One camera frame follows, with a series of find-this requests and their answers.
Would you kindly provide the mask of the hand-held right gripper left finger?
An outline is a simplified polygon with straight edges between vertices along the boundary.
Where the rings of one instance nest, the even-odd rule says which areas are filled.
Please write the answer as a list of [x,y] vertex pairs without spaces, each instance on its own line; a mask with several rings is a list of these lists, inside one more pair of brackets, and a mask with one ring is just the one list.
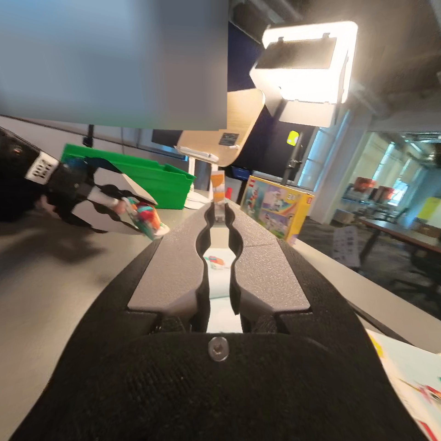
[[208,264],[211,203],[167,233],[157,246],[128,309],[179,317],[194,332],[206,332],[210,316]]

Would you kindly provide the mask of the green plastic crate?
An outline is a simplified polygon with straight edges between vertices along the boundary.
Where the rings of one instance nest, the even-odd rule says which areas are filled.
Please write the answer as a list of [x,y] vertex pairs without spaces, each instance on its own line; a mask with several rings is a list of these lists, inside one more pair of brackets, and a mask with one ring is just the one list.
[[158,203],[157,208],[160,209],[183,209],[195,180],[194,175],[170,164],[161,165],[149,159],[65,144],[61,160],[66,161],[74,157],[99,157],[108,160],[151,194]]

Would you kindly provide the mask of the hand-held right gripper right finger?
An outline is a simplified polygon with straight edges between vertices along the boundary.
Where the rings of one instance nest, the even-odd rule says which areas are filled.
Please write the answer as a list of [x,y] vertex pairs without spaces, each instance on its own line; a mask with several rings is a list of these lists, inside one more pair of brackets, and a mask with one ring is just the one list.
[[282,243],[232,202],[225,206],[229,249],[230,303],[244,332],[260,317],[307,313],[311,306],[282,249]]

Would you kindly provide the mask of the yellow lego set box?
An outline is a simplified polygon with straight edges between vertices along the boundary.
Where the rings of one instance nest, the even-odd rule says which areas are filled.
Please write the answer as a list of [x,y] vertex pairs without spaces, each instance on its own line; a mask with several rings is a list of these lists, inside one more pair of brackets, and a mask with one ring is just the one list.
[[240,208],[278,239],[293,246],[313,199],[309,193],[251,175]]

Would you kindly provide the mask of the brown wooden table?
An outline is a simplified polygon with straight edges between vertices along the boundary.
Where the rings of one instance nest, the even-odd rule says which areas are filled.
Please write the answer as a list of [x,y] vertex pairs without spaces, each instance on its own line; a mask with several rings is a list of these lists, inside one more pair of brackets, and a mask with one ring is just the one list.
[[372,235],[367,240],[359,255],[361,266],[371,253],[381,233],[387,234],[401,243],[414,246],[418,249],[434,252],[436,254],[441,253],[441,244],[438,239],[428,237],[410,229],[405,229],[398,224],[386,222],[384,220],[371,220],[361,217],[359,218],[359,221],[364,226],[373,229]]

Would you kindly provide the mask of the bright studio light panel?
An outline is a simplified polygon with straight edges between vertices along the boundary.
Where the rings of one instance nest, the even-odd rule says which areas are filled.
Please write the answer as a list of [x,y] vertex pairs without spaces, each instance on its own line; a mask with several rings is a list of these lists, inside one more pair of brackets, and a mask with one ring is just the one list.
[[353,21],[268,27],[250,77],[279,121],[328,128],[349,94],[358,25]]

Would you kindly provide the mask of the multicolour lego model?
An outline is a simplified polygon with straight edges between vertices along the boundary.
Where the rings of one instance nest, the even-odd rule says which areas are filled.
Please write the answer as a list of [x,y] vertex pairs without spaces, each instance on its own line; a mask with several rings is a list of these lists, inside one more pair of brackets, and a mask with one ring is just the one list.
[[131,222],[150,240],[160,239],[169,233],[169,227],[160,220],[157,210],[152,205],[133,198],[122,200]]

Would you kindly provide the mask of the white mint orange lego figure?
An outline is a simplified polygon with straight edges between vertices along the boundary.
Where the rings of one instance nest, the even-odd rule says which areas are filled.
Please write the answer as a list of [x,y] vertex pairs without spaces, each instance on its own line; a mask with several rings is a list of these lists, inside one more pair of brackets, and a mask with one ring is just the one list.
[[210,194],[214,206],[214,218],[217,223],[225,221],[225,174],[224,170],[212,170],[210,176]]

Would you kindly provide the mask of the small instruction leaflet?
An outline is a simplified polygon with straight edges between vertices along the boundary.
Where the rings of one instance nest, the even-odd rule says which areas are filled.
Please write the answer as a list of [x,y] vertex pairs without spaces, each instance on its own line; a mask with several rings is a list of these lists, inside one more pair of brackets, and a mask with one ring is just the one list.
[[441,357],[367,330],[395,393],[427,440],[441,439]]

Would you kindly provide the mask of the black light stand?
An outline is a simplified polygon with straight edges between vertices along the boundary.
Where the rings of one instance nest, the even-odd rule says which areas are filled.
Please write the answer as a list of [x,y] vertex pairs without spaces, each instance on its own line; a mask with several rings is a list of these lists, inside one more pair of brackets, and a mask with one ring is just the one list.
[[290,146],[292,147],[292,152],[289,156],[289,159],[285,165],[284,173],[281,180],[281,185],[286,186],[288,181],[291,179],[291,175],[294,174],[296,176],[296,173],[298,172],[298,169],[300,167],[300,164],[302,163],[302,142],[303,142],[303,135],[304,133],[301,131],[299,132],[300,138],[299,142],[296,146]]

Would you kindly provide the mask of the white printed paper sheet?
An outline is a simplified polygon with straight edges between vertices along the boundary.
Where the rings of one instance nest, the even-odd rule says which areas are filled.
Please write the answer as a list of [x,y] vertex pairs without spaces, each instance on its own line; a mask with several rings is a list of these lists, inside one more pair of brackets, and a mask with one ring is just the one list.
[[355,225],[334,230],[332,259],[351,269],[360,267],[358,229]]

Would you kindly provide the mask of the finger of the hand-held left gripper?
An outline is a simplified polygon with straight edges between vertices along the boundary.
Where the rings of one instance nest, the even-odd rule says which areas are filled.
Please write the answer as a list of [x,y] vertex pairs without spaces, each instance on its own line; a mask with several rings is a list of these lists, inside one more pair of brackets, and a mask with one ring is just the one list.
[[80,220],[85,221],[91,229],[99,232],[143,235],[146,237],[153,236],[146,229],[137,227],[126,212],[120,215],[113,209],[92,201],[80,202],[73,208],[71,213]]
[[116,208],[120,201],[135,198],[156,206],[157,201],[140,185],[121,172],[98,168],[93,175],[93,185],[86,200],[107,208]]

